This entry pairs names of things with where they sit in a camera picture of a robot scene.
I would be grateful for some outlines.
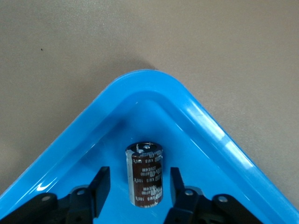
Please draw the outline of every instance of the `brown capacitor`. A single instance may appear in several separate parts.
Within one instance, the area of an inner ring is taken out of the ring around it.
[[[150,208],[163,198],[162,147],[139,142],[126,149],[129,198],[133,205]]]

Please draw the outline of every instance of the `cylindrical object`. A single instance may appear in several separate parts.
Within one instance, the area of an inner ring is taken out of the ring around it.
[[[126,149],[129,197],[133,205],[150,208],[163,197],[162,147],[139,142]]]

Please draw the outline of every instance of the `floor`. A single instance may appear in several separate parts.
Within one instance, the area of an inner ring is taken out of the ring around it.
[[[299,209],[299,2],[2,0],[0,194],[115,78],[181,81]]]

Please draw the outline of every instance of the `beige tabletop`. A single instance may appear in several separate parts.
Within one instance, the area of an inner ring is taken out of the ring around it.
[[[1,0],[0,193],[143,68],[181,81],[299,208],[297,0]]]

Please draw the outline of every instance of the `capacitor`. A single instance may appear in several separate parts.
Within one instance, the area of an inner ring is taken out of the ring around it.
[[[161,202],[162,147],[153,142],[139,142],[127,147],[129,198],[133,205],[150,208]]]

